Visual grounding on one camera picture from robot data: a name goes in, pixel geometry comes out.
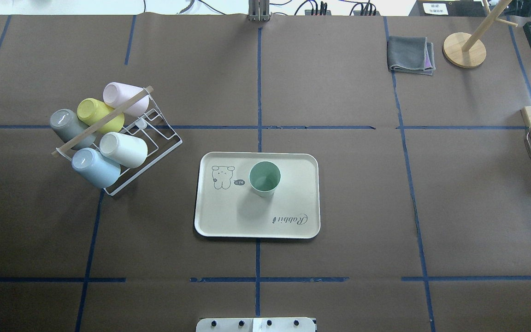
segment white tray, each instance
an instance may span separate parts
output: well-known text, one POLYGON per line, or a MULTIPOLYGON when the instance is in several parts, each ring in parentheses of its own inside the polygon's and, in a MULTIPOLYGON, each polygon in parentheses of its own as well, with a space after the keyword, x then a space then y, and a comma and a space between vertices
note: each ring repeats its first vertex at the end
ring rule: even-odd
POLYGON ((321 229, 319 165, 308 154, 207 153, 200 161, 194 216, 204 236, 310 239, 321 229), (249 171, 260 161, 280 168, 274 194, 251 189, 249 171))

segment bear drawing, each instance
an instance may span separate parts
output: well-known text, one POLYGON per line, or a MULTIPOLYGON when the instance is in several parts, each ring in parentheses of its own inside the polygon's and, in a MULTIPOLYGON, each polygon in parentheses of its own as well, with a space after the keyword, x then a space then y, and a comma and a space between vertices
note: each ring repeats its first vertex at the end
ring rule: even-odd
POLYGON ((234 166, 212 166, 212 180, 216 189, 229 189, 234 166))

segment green cup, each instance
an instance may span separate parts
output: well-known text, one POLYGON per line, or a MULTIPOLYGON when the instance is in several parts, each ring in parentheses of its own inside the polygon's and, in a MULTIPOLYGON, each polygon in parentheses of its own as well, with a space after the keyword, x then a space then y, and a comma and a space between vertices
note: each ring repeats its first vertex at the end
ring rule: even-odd
POLYGON ((260 161, 249 172, 249 183, 255 194, 261 197, 272 196, 280 183, 280 168, 273 162, 260 161))

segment gray cup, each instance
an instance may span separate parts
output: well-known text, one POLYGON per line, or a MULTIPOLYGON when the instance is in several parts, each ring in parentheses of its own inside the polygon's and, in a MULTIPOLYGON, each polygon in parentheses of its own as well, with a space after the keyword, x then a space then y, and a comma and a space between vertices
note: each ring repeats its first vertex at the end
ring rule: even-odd
POLYGON ((272 196, 282 179, 280 168, 273 162, 260 161, 249 172, 253 192, 261 197, 272 196))
MULTIPOLYGON (((65 143, 87 129, 87 124, 81 122, 77 114, 70 109, 59 109, 54 112, 50 117, 49 125, 65 143)), ((91 134, 71 149, 80 150, 89 147, 93 141, 95 141, 95 135, 91 134)))

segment folded towel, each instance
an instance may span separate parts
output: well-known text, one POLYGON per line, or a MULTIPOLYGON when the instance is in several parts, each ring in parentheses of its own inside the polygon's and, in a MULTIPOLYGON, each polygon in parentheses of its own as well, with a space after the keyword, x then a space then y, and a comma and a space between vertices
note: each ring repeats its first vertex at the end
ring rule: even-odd
POLYGON ((434 44, 425 37, 389 36, 386 58, 389 70, 431 76, 436 69, 434 44))

